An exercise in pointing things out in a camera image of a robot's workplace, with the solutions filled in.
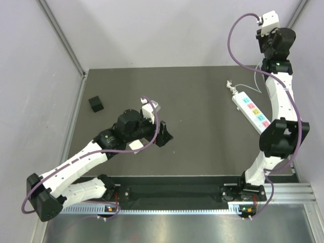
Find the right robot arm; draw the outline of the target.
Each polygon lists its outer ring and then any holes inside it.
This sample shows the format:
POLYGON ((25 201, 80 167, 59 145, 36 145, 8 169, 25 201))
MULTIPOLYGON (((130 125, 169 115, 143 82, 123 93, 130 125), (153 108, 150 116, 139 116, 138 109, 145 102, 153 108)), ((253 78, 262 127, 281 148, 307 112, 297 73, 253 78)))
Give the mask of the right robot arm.
POLYGON ((248 200, 255 195, 265 200, 266 176, 277 170, 277 165, 295 154, 307 136, 310 125, 301 120, 292 91, 293 69, 288 55, 296 33, 290 28, 274 28, 263 35, 257 31, 260 52, 264 54, 258 70, 264 76, 271 102, 272 121, 259 138, 260 153, 249 169, 242 174, 236 188, 237 196, 248 200))

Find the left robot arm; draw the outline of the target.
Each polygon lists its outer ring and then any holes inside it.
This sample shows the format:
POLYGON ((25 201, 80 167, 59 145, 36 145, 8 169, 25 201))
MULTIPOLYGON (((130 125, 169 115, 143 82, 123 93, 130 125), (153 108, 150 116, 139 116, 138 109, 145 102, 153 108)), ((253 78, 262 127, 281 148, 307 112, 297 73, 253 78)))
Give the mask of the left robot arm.
POLYGON ((63 209, 84 201, 115 198, 116 186, 107 175, 102 174, 82 183, 76 181, 141 139, 163 147, 173 136, 164 121, 156 120, 144 108, 140 111, 128 109, 111 128, 100 132, 62 165, 42 175, 30 175, 26 180, 26 195, 39 219, 47 222, 63 209))

